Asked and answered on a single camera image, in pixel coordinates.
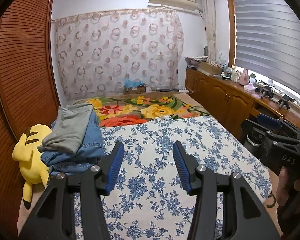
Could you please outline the cardboard box with blue items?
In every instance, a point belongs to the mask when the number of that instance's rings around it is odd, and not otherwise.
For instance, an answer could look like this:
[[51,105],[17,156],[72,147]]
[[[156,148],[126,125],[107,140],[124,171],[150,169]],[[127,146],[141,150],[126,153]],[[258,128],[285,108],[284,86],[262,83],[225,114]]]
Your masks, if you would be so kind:
[[143,94],[146,92],[146,84],[139,80],[125,79],[124,94]]

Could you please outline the cardboard box on cabinet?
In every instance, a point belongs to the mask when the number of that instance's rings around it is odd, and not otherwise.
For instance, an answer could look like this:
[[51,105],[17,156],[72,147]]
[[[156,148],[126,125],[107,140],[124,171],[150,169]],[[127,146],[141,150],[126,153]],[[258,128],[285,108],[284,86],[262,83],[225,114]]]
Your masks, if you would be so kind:
[[206,75],[221,75],[223,68],[216,67],[206,62],[201,62],[198,70]]

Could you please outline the yellow Pikachu plush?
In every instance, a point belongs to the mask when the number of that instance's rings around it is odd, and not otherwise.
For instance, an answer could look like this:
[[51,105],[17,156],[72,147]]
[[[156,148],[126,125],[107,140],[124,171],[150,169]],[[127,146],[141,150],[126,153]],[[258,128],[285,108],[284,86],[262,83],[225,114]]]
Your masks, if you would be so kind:
[[25,179],[23,204],[26,209],[31,207],[33,185],[47,185],[49,169],[41,161],[42,153],[38,151],[37,147],[42,144],[42,140],[51,132],[52,129],[50,127],[42,124],[29,127],[21,135],[12,153],[12,158],[19,163],[21,175]]

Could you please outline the pink circle patterned curtain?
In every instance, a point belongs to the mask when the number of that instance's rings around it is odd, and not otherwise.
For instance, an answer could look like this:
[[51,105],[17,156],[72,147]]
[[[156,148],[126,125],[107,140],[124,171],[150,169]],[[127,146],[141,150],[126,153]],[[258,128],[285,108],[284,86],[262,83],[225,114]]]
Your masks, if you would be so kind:
[[129,85],[179,87],[184,32],[175,10],[108,10],[59,18],[55,42],[68,100],[121,94]]

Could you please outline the colourful floral blanket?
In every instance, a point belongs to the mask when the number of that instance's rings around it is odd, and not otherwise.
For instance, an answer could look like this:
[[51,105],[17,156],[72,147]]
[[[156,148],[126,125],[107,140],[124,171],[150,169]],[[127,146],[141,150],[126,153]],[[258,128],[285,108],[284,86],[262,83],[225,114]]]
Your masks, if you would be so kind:
[[210,114],[186,93],[151,92],[103,96],[82,99],[75,103],[93,105],[101,127],[144,124],[163,116],[177,120]]

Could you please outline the blue denim jeans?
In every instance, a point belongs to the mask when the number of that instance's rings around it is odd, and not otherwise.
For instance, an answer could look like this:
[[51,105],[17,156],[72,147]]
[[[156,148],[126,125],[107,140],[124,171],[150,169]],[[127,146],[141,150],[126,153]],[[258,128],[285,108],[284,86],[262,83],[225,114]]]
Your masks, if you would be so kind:
[[75,153],[66,150],[45,151],[40,159],[49,168],[52,176],[59,172],[71,176],[97,165],[105,156],[105,149],[97,115],[91,112],[82,143]]

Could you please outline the blue floral white bedspread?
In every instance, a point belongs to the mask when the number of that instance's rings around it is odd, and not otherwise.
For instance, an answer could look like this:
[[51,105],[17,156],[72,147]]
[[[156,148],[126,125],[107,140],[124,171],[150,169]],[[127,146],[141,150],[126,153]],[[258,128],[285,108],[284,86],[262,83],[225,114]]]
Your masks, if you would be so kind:
[[122,142],[125,156],[115,189],[102,199],[111,239],[186,239],[196,199],[181,186],[172,148],[213,172],[241,173],[260,201],[271,192],[268,170],[215,118],[206,115],[101,129],[106,153]]

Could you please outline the grey-green pants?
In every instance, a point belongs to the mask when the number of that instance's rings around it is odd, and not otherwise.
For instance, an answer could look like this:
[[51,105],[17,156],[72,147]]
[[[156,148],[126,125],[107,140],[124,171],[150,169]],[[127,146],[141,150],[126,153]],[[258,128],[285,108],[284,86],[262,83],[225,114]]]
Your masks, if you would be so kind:
[[89,103],[60,107],[52,132],[38,146],[39,152],[75,154],[83,142],[92,111]]

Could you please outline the pink bottle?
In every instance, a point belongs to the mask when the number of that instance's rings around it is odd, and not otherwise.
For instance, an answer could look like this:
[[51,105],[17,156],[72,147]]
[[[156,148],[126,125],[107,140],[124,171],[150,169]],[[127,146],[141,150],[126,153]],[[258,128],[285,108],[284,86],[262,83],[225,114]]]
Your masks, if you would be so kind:
[[244,68],[243,72],[240,74],[239,77],[239,84],[242,86],[249,84],[249,75],[248,75],[248,69]]

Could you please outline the stack of papers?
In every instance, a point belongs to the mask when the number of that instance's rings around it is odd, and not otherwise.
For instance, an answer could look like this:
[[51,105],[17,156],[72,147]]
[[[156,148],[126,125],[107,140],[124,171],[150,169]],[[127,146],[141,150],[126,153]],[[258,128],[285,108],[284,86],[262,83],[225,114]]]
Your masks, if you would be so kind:
[[202,62],[206,62],[208,56],[199,56],[199,57],[185,57],[187,67],[191,69],[198,69]]

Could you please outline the grey zebra window blind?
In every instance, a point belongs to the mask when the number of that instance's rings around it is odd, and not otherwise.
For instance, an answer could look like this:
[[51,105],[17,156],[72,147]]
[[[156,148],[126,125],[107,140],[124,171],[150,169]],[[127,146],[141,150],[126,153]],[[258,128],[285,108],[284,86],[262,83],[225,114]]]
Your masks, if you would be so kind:
[[234,0],[235,66],[300,94],[300,20],[285,0]]

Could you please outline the wooden sideboard cabinet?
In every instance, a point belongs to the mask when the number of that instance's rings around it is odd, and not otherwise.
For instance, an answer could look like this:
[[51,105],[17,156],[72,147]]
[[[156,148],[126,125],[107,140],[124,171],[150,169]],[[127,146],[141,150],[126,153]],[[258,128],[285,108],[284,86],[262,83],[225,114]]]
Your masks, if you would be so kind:
[[260,93],[249,93],[242,85],[230,80],[207,76],[197,70],[186,69],[186,88],[190,96],[200,103],[235,138],[242,135],[241,123],[245,119],[255,120],[259,114],[273,118],[283,117],[300,129],[300,116]]

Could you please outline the brown louvered wardrobe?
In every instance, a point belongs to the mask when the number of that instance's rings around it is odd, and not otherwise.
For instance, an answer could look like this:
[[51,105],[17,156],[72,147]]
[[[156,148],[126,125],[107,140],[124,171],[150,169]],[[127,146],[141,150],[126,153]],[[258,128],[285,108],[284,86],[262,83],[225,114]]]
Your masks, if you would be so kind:
[[17,237],[24,180],[12,151],[30,126],[49,125],[59,100],[50,45],[53,0],[14,0],[0,19],[0,233]]

